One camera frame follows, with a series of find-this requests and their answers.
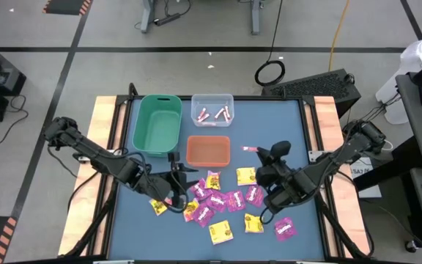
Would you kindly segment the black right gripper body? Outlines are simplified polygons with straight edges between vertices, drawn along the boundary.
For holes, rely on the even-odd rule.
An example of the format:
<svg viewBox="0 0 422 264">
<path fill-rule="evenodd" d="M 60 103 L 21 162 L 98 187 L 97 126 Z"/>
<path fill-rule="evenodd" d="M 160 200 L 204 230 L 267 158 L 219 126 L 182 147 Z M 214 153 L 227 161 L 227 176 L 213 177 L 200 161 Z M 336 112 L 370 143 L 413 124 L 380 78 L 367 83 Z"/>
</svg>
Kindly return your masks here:
<svg viewBox="0 0 422 264">
<path fill-rule="evenodd" d="M 279 213 L 283 208 L 301 201 L 294 181 L 295 170 L 289 168 L 286 161 L 281 159 L 289 154 L 290 148 L 289 141 L 274 144 L 269 150 L 273 163 L 261 165 L 256 170 L 256 182 L 267 192 L 263 202 L 271 213 Z"/>
</svg>

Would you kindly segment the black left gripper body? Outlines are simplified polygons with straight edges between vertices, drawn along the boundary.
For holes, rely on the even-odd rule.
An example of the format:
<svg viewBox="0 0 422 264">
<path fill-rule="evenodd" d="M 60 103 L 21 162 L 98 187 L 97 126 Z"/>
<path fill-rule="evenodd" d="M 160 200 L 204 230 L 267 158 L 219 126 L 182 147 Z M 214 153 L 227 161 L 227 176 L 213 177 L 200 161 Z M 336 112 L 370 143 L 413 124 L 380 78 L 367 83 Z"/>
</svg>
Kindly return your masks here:
<svg viewBox="0 0 422 264">
<path fill-rule="evenodd" d="M 168 209 L 173 213 L 183 213 L 189 203 L 189 183 L 179 181 L 179 168 L 185 166 L 180 163 L 180 154 L 178 152 L 168 153 L 170 170 L 167 172 L 156 172 L 150 174 L 152 166 L 144 162 L 144 176 L 147 181 L 147 195 L 159 201 L 165 198 L 171 199 L 171 205 Z"/>
</svg>

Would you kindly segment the orange plastic bin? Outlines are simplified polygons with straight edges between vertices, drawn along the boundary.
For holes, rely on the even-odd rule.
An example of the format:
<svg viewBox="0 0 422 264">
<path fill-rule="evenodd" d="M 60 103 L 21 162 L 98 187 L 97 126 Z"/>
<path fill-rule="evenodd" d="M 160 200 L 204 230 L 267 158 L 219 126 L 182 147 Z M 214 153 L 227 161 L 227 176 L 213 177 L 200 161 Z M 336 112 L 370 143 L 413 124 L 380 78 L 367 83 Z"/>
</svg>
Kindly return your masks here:
<svg viewBox="0 0 422 264">
<path fill-rule="evenodd" d="M 194 167 L 225 167 L 231 159 L 227 136 L 189 136 L 186 161 Z"/>
</svg>

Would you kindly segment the green plastic bin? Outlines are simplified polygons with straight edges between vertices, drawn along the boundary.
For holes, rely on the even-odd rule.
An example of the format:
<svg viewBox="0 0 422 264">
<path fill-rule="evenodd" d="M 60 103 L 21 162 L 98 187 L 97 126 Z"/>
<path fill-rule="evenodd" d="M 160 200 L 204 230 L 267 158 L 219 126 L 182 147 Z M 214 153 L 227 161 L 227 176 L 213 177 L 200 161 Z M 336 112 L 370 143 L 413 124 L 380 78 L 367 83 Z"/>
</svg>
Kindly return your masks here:
<svg viewBox="0 0 422 264">
<path fill-rule="evenodd" d="M 166 157 L 179 141 L 182 101 L 175 95 L 153 94 L 139 103 L 132 145 L 145 155 Z"/>
</svg>

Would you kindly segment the light wooden side board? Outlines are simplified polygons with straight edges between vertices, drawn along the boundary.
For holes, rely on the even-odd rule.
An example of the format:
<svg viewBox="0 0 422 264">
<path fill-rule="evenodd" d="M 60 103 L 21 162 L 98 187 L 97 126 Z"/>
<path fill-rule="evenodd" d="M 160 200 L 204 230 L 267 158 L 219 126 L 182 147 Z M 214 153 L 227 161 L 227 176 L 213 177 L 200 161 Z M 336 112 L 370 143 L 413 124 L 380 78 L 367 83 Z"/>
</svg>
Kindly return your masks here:
<svg viewBox="0 0 422 264">
<path fill-rule="evenodd" d="M 318 96 L 314 104 L 304 105 L 311 150 L 332 151 L 338 149 L 344 142 L 340 121 L 332 97 Z M 331 197 L 339 224 L 350 239 L 364 254 L 370 252 L 369 240 L 358 201 L 358 193 L 351 183 L 352 177 L 349 165 L 340 167 L 331 183 L 331 193 L 322 192 L 327 199 Z"/>
<path fill-rule="evenodd" d="M 101 147 L 115 150 L 120 146 L 126 105 L 116 96 L 98 96 L 86 137 Z M 58 254 L 68 253 L 92 223 L 108 199 L 113 186 L 111 176 L 96 175 L 90 163 L 80 165 L 77 189 L 71 199 Z"/>
</svg>

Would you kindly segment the clear plastic bin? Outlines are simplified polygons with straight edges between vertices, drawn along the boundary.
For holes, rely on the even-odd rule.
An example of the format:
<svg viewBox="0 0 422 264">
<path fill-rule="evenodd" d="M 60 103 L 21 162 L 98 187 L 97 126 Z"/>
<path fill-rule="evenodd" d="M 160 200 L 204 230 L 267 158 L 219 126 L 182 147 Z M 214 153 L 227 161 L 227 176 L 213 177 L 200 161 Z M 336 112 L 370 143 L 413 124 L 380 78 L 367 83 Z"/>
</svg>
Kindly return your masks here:
<svg viewBox="0 0 422 264">
<path fill-rule="evenodd" d="M 225 106 L 229 107 L 231 119 L 226 117 Z M 214 122 L 217 126 L 201 126 L 198 122 L 198 115 L 206 108 L 205 114 L 210 116 L 203 122 Z M 215 115 L 224 108 L 224 112 L 215 120 Z M 197 127 L 229 127 L 234 119 L 234 96 L 230 94 L 195 94 L 191 98 L 190 107 L 191 119 Z"/>
</svg>

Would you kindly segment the black computer tower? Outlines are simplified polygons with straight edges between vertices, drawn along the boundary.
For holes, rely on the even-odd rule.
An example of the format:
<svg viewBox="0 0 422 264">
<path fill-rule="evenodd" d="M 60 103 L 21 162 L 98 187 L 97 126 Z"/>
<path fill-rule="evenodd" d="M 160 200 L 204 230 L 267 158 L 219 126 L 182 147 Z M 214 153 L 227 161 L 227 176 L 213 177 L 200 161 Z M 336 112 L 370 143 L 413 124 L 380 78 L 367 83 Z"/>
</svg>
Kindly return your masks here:
<svg viewBox="0 0 422 264">
<path fill-rule="evenodd" d="M 264 87 L 262 95 L 286 95 L 287 97 L 331 96 L 335 101 L 339 118 L 361 98 L 358 89 L 355 87 L 355 77 L 345 69 L 333 70 Z"/>
</svg>

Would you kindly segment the white paper sheet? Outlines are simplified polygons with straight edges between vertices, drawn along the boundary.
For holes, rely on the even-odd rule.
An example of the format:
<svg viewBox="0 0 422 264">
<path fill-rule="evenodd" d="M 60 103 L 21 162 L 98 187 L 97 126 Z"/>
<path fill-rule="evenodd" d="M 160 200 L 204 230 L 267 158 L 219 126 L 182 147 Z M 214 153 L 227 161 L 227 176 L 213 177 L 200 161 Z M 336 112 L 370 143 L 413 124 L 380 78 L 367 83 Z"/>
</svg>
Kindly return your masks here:
<svg viewBox="0 0 422 264">
<path fill-rule="evenodd" d="M 361 161 L 356 161 L 350 165 L 352 178 L 355 179 L 373 169 L 371 164 L 365 164 Z M 359 192 L 360 198 L 375 199 L 381 198 L 382 194 L 379 186 L 373 186 Z"/>
</svg>

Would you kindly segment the grey desk leg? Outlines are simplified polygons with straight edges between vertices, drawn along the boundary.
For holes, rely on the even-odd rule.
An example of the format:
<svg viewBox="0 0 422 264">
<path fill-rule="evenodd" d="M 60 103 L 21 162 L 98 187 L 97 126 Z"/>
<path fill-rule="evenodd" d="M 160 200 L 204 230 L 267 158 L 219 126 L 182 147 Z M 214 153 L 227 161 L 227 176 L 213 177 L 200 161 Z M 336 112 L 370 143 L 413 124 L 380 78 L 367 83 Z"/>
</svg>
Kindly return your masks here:
<svg viewBox="0 0 422 264">
<path fill-rule="evenodd" d="M 155 0 L 142 0 L 144 10 L 142 12 L 142 18 L 140 23 L 140 31 L 143 34 L 147 33 L 148 26 L 155 19 Z"/>
<path fill-rule="evenodd" d="M 251 4 L 251 34 L 260 33 L 260 11 L 263 8 L 262 0 L 250 0 Z"/>
</svg>

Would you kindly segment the black power strip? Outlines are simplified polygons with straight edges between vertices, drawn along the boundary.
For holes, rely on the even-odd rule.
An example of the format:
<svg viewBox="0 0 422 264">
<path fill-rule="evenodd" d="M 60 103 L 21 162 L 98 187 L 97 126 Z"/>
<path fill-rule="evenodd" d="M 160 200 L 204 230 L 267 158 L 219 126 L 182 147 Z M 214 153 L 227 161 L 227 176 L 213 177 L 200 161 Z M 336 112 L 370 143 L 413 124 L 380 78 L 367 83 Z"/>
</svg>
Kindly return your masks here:
<svg viewBox="0 0 422 264">
<path fill-rule="evenodd" d="M 180 18 L 181 15 L 179 13 L 174 13 L 173 15 L 168 15 L 165 18 L 157 18 L 154 19 L 153 23 L 156 26 L 162 26 L 164 24 L 170 23 L 172 21 L 175 21 L 176 19 Z"/>
</svg>

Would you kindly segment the white plastic cover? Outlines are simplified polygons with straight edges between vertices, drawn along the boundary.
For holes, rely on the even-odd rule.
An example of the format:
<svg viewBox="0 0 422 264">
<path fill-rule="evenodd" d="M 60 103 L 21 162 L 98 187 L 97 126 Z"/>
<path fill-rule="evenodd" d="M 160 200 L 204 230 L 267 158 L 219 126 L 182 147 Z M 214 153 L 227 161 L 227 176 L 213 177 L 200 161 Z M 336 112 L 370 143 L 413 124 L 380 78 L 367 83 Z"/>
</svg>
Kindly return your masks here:
<svg viewBox="0 0 422 264">
<path fill-rule="evenodd" d="M 397 75 L 419 72 L 420 70 L 422 70 L 422 40 L 410 44 L 401 53 L 399 69 L 377 91 L 375 94 L 376 100 L 380 103 L 387 103 L 394 95 L 398 95 L 395 80 Z M 392 125 L 401 125 L 409 122 L 401 98 L 386 107 L 384 117 Z"/>
</svg>

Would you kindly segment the black table frame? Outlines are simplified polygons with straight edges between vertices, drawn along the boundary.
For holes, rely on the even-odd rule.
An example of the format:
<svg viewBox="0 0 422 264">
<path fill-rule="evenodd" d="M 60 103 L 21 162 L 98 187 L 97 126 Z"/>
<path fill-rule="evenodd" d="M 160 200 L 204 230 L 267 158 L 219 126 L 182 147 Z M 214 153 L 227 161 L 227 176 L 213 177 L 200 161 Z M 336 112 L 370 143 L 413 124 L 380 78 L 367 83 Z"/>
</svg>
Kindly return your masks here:
<svg viewBox="0 0 422 264">
<path fill-rule="evenodd" d="M 296 167 L 308 163 L 308 151 L 324 141 L 319 131 L 322 121 L 321 98 L 263 97 L 238 95 L 234 99 L 237 119 L 228 128 L 198 128 L 190 118 L 190 96 L 183 97 L 183 117 L 177 149 L 181 158 L 187 154 L 187 140 L 191 135 L 224 135 L 231 141 L 231 160 L 224 167 L 223 188 L 235 189 L 235 170 L 242 166 L 256 166 L 256 155 L 243 151 L 246 145 L 269 147 L 272 139 L 260 139 L 251 131 L 254 120 L 268 126 L 281 122 L 276 140 L 287 139 L 292 148 L 288 162 Z M 71 250 L 98 210 L 98 205 L 114 195 L 112 209 L 101 222 L 89 254 L 103 255 L 109 260 L 132 260 L 137 263 L 270 263 L 291 260 L 323 260 L 348 256 L 347 248 L 333 232 L 328 220 L 318 212 L 315 202 L 282 211 L 296 224 L 297 234 L 278 241 L 274 226 L 268 224 L 262 234 L 246 233 L 243 212 L 215 215 L 216 221 L 228 220 L 234 238 L 213 245 L 207 228 L 187 222 L 176 213 L 156 216 L 146 196 L 129 191 L 113 183 L 108 177 L 95 174 L 89 164 L 82 164 L 76 181 L 78 194 L 73 199 L 64 227 L 59 253 Z"/>
</svg>

